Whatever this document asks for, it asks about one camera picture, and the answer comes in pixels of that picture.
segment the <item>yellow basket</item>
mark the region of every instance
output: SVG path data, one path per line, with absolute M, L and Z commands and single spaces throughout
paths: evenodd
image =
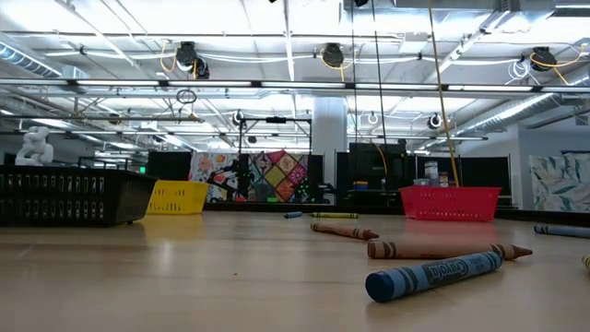
M 149 199 L 148 214 L 189 215 L 201 213 L 208 184 L 190 181 L 156 182 Z

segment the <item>white sculpture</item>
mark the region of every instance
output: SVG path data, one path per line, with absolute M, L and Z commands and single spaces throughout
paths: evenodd
M 24 144 L 18 152 L 15 163 L 19 166 L 43 166 L 53 161 L 53 146 L 47 144 L 49 129 L 33 126 L 24 136 Z

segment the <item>table surface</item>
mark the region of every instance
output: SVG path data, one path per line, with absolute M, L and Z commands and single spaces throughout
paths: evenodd
M 366 276 L 420 261 L 371 260 L 366 243 L 311 218 L 204 212 L 111 229 L 0 229 L 2 331 L 587 331 L 590 240 L 534 223 L 322 219 L 392 240 L 514 243 L 532 256 L 388 304 Z

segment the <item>black basket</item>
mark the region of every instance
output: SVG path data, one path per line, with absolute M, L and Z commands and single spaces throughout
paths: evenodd
M 112 226 L 146 215 L 156 179 L 127 171 L 0 166 L 0 226 Z

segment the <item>crayon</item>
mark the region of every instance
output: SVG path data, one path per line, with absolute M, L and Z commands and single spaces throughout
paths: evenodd
M 358 219 L 358 213 L 331 213 L 331 212 L 313 212 L 314 218 L 342 218 L 342 219 Z
M 547 235 L 573 236 L 590 239 L 590 228 L 570 226 L 535 226 L 535 232 Z
M 501 266 L 502 257 L 494 252 L 465 255 L 371 273 L 365 280 L 365 289 L 376 302 L 388 302 L 489 273 Z
M 371 241 L 367 255 L 375 259 L 442 259 L 492 251 L 504 259 L 532 255 L 533 251 L 513 244 L 500 243 L 393 243 Z
M 323 224 L 319 222 L 314 222 L 310 225 L 313 231 L 324 232 L 328 234 L 340 235 L 351 237 L 354 239 L 361 239 L 361 240 L 370 240 L 376 239 L 379 237 L 379 234 L 371 231 L 371 230 L 364 230 L 358 229 L 349 226 L 342 226 L 342 225 L 332 225 L 332 224 Z
M 283 215 L 283 217 L 285 217 L 285 219 L 291 219 L 291 218 L 298 218 L 301 217 L 303 215 L 303 212 L 289 212 L 289 213 L 285 213 Z
M 588 269 L 588 271 L 590 271 L 590 255 L 585 255 L 582 257 L 582 263 Z

